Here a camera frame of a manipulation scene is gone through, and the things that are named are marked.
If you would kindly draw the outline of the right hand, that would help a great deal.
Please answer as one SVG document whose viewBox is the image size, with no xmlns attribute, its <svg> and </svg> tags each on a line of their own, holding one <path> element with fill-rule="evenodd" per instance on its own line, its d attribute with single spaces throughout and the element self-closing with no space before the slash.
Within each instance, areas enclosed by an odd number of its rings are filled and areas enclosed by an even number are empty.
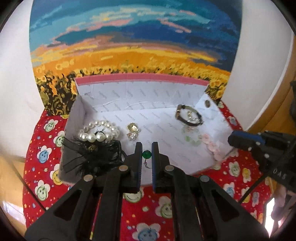
<svg viewBox="0 0 296 241">
<path fill-rule="evenodd" d="M 295 193 L 287 190 L 283 185 L 277 184 L 274 197 L 274 207 L 271 213 L 271 218 L 274 221 L 279 221 L 285 213 L 295 204 Z"/>
</svg>

